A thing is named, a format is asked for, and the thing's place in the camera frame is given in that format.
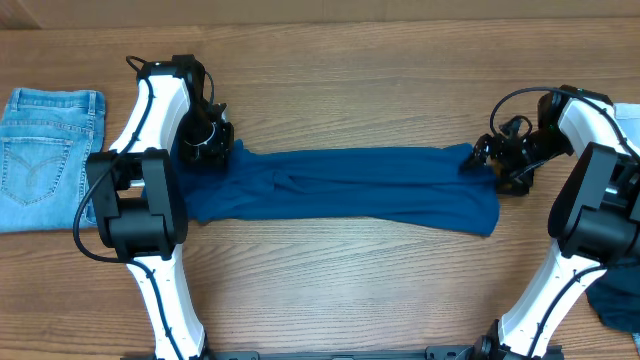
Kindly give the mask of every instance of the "denim pocket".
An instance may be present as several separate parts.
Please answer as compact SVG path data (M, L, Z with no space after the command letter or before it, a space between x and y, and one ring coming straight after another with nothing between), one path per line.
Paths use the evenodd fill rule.
M46 137L3 137L4 195L28 206L53 195L73 141Z

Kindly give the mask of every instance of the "brown background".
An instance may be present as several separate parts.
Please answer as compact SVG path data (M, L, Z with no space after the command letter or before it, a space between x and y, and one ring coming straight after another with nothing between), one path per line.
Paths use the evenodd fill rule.
M640 16L637 0L0 0L0 28Z
M107 139L137 97L124 62L194 53L258 153L475 142L506 93L572 84L640 102L640 21L562 19L0 32L11 89L96 89ZM499 115L535 118L540 94ZM216 350L347 351L467 344L513 306L549 246L550 206L575 163L556 159L525 198L502 199L489 238L375 219L191 224L185 268ZM95 231L83 238L110 254ZM117 359L153 351L123 266L84 258L69 232L0 236L0 359ZM552 342L568 359L633 359L628 334L585 297Z

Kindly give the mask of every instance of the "pocket stitching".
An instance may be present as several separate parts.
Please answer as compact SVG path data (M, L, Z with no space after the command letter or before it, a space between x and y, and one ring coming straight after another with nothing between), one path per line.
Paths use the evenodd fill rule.
M24 201L23 199L18 198L17 196L15 196L13 193L11 193L9 191L9 189L7 189L7 178L8 178L8 174L9 174L9 161L8 161L8 156L6 156L7 153L10 153L11 156L15 157L15 155L13 154L13 152L11 151L11 146L10 144L12 142L27 142L24 141L26 139L31 139L32 142L33 140L36 140L41 142L41 143L45 143L45 144L56 144L56 145L62 145L63 146L63 150L62 150L62 155L61 157L63 158L60 165L58 166L58 171L56 173L56 177L55 180L53 182L53 184L51 185L51 187L49 188L49 191L44 194L43 196L34 199L34 200L29 200L29 201ZM69 160L69 154L70 154L70 149L71 149L71 145L73 144L73 141L71 140L65 140L65 139L51 139L51 138L26 138L26 137L22 137L22 138L2 138L0 139L3 143L3 151L5 153L3 162L2 162L2 187L0 188L0 190L2 191L3 194L5 194L7 197L13 199L15 202L17 202L18 204L21 204L22 206L29 206L29 205L33 205L35 203L38 203L46 198L49 198L51 196L53 196L56 193L56 190L58 189L58 185L60 183L60 178L62 177L62 173L64 172L65 167L67 166L67 162Z

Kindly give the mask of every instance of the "black cord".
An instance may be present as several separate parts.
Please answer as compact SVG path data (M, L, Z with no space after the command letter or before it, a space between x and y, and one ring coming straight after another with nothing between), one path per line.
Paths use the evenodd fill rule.
M538 344L538 340L540 340L540 336L542 335L542 332L544 331L544 327L547 324L547 321L549 320L549 317L551 316L551 313L553 312L553 309L556 307L556 305L558 305L558 303L560 302L562 297L566 294L567 291L569 291L569 289L571 288L571 286L573 286L573 284L575 284L576 282L579 282L580 279L583 276L585 276L587 274L590 274L590 273L592 273L594 271L610 270L610 269L626 268L626 267L636 267L636 266L640 266L640 262L628 263L628 264L617 264L617 265L612 265L612 266L609 266L609 267L607 267L606 265L600 265L600 266L592 267L590 269L582 270L581 272L575 274L571 278L571 280L569 280L569 282L567 284L565 284L565 286L562 288L562 290L560 290L558 295L556 295L556 297L553 299L553 301L551 302L551 304L547 308L547 311L544 313L544 316L542 317L542 320L538 324L538 329L536 330L536 335L533 337L533 341L531 342L531 346L529 347L529 352L527 353L527 357L529 357L529 358L533 357L533 352L536 349L536 345Z
M211 76L211 74L206 70L205 70L204 73L207 74L207 76L209 77L209 82L211 83L211 95L209 96L209 109L212 109L213 108L213 99L214 99L213 76Z
M143 60L143 59L141 59L139 57L127 56L126 57L127 64L129 64L129 66L131 66L136 72L139 72L140 69L133 64L131 59L139 61L139 62L141 62L143 64L146 63L145 60ZM75 242L76 247L86 257L88 257L90 259L93 259L95 261L106 262L106 263L123 263L118 258L109 258L109 257L96 255L96 254L92 253L91 251L89 251L84 246L84 244L82 244L82 241L80 240L80 219L82 218L82 213L84 212L85 208L87 207L87 204L89 203L89 201L93 197L93 194L96 192L96 189L98 188L98 185L100 185L100 183L102 183L102 181L104 181L104 179L107 176L111 175L111 170L113 170L113 168L118 164L118 162L122 159L122 157L125 154L127 154L129 152L129 150L131 150L131 148L133 147L135 142L138 141L138 136L140 135L140 132L142 131L142 128L144 127L144 123L147 121L147 117L149 116L149 112L151 111L151 103L153 102L153 98L154 98L153 87L151 86L151 82L149 81L148 78L145 78L144 81L147 84L147 87L149 88L149 97L147 99L147 106L144 109L144 113L142 114L142 118L140 119L140 122L138 123L138 126L136 127L135 131L131 135L131 139L129 140L127 145L124 147L124 149L122 149L122 151L113 159L113 161L111 161L111 164L109 165L109 168L107 170L105 170L98 177L98 179L95 181L95 183L93 185L91 185L91 187L89 188L89 191L87 191L87 194L84 196L82 201L80 201L80 205L78 206L78 210L76 211L76 215L75 215L75 217L73 219L73 241ZM140 263L138 261L131 260L129 262L129 264L131 264L133 266L137 266L138 268L142 269L142 271L144 271L145 275L147 276L147 278L151 282L151 287L153 288L153 293L154 293L154 295L156 297L156 301L158 303L158 312L160 313L160 321L162 322L162 326L164 327L164 330L165 330L165 336L169 339L169 342L171 343L171 346L173 347L173 350L175 351L176 356L178 357L178 360L184 360L184 358L182 357L182 354L180 353L180 349L178 349L178 344L176 343L176 340L173 337L173 334L171 333L171 328L169 327L169 324L167 323L167 317L166 317L166 314L165 314L165 311L164 311L164 306L162 305L162 299L160 298L160 289L158 288L158 284L156 282L156 279L153 276L153 272L146 265L144 265L144 264L142 264L142 263Z
M574 94L572 92L569 92L569 91L566 91L566 90L562 90L562 89L559 89L559 88L554 88L554 87L536 86L536 87L524 88L524 89L516 90L516 91L512 92L511 94L509 94L509 95L505 96L504 98L502 98L502 100L500 100L498 102L498 104L496 104L496 106L493 108L493 111L491 112L491 117L489 118L489 128L491 129L491 132L493 133L494 136L498 136L498 132L496 131L495 127L493 126L493 122L494 122L494 118L495 118L496 113L498 112L498 109L500 108L500 106L502 106L502 104L504 104L507 100L511 99L512 97L514 97L516 95L520 95L520 94L528 93L528 92L537 92L537 91L553 92L553 93L557 93L557 94L562 94L562 95L568 96L568 97L573 98L573 99L578 99L578 100L582 101L583 103L589 105L590 107L592 107L596 111L598 111L600 113L600 115L604 116L604 118L607 120L607 122L609 122L609 125L611 125L611 128L613 129L613 132L616 134L616 137L618 138L618 141L620 142L620 145L633 157L633 159L638 164L640 164L640 155L638 155L638 153L636 153L633 150L633 148L631 148L631 146L629 145L627 139L624 137L624 135L622 135L622 131L620 131L620 127L615 122L615 120L611 117L611 115L609 115L604 109L600 108L598 105L596 105L591 100L585 98L582 95Z

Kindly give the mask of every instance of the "denim patch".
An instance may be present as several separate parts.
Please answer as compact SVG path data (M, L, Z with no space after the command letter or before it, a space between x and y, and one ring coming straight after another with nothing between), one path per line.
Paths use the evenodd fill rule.
M0 123L0 232L70 229L88 190L85 163L104 139L96 91L15 89ZM95 226L90 204L80 226Z

